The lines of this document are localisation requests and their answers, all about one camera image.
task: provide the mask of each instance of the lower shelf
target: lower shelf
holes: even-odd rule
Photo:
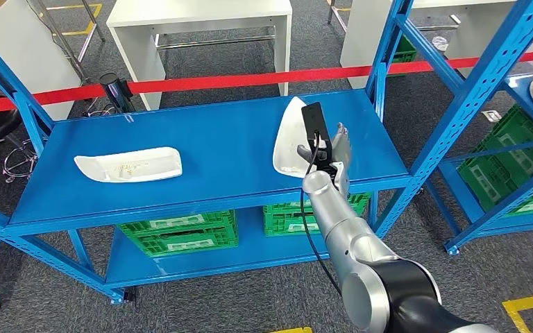
[[[296,264],[315,260],[307,237],[302,235],[266,237],[262,207],[236,211],[239,245],[182,255],[150,258],[121,231],[115,230],[105,282],[109,287],[197,278],[250,269]],[[320,234],[312,238],[322,258],[328,258]]]

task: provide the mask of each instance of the white ceramic dish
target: white ceramic dish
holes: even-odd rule
[[[149,182],[183,174],[180,154],[171,147],[104,156],[76,156],[81,172],[97,182]]]

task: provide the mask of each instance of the black cable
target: black cable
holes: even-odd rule
[[[314,162],[316,161],[316,156],[318,152],[318,147],[320,146],[320,134],[316,131],[314,133],[316,135],[316,151],[312,152],[312,160],[310,161],[310,165],[307,167],[307,171],[305,172],[305,175],[310,172],[312,169],[312,166],[314,165]],[[318,250],[316,249],[316,246],[314,245],[314,241],[312,241],[312,236],[310,235],[310,229],[307,227],[307,221],[305,220],[305,208],[303,207],[303,187],[301,187],[300,196],[301,199],[299,200],[299,207],[301,208],[301,217],[303,218],[303,227],[305,228],[305,234],[307,235],[307,240],[310,242],[310,245],[312,247],[312,250],[314,251],[314,254],[316,255],[316,258],[318,258],[318,262],[320,263],[320,266],[322,267],[325,274],[328,276],[328,279],[330,279],[330,282],[338,291],[338,294],[340,297],[342,297],[342,291],[340,290],[340,287],[338,287],[338,284],[336,281],[334,281],[334,278],[332,277],[332,274],[330,274],[330,271],[328,268],[324,265],[323,260],[320,257],[320,254],[318,253]]]

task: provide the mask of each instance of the yellow tape on floor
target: yellow tape on floor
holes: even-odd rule
[[[332,0],[325,0],[325,2],[328,3],[328,6],[332,5]],[[338,7],[336,7],[336,10],[338,10],[339,12],[350,12],[350,8],[338,8]]]
[[[89,7],[94,8],[93,16],[97,17],[99,13],[101,12],[101,7],[103,7],[102,3],[91,3]],[[84,9],[85,6],[83,5],[72,5],[72,6],[59,6],[59,7],[48,7],[47,10],[59,10],[59,9],[77,9],[82,8]],[[67,31],[65,33],[62,33],[63,36],[76,36],[76,35],[88,35],[91,30],[93,29],[93,22],[89,19],[89,24],[87,24],[87,27],[84,31]]]
[[[506,309],[508,316],[520,333],[530,333],[528,326],[524,323],[520,311],[533,309],[533,296],[520,298],[518,300],[506,300],[502,302],[504,309]]]
[[[290,330],[277,331],[272,333],[312,333],[312,329],[309,327],[292,328]]]

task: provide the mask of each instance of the white plate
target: white plate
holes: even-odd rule
[[[183,174],[180,154],[171,147],[104,156],[76,156],[81,172],[97,182],[148,182]]]
[[[301,108],[305,103],[298,97],[294,97],[285,109],[275,149],[273,151],[273,167],[278,173],[287,176],[303,178],[307,167],[310,165],[297,153],[297,146],[302,144],[309,149],[307,135],[305,134],[305,123]]]

